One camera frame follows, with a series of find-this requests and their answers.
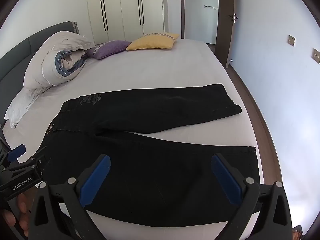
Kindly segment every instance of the yellow pillow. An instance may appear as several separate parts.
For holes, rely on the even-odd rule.
[[[179,34],[150,33],[132,42],[126,50],[135,49],[171,49]]]

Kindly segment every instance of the closet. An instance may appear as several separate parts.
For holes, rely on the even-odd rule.
[[[164,31],[163,0],[87,0],[96,44]]]

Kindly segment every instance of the brown door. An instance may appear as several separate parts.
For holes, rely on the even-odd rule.
[[[219,0],[217,41],[215,56],[228,67],[232,45],[233,27],[236,22],[235,0]]]

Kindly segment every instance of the floor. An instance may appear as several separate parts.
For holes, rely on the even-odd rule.
[[[215,45],[208,44],[208,47],[214,53]],[[225,70],[227,71],[244,103],[245,108],[247,109],[259,147],[264,183],[272,185],[275,181],[282,181],[276,149],[268,127],[256,102],[233,67],[229,64],[229,67]]]

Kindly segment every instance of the black pants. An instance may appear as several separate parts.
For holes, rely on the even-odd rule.
[[[221,153],[245,177],[259,180],[255,147],[208,146],[159,140],[152,133],[209,122],[241,112],[221,84],[142,89],[83,96],[65,102],[42,145],[49,184],[78,177],[101,154],[111,170],[86,209],[154,227],[182,227],[229,220],[236,210],[211,172]]]

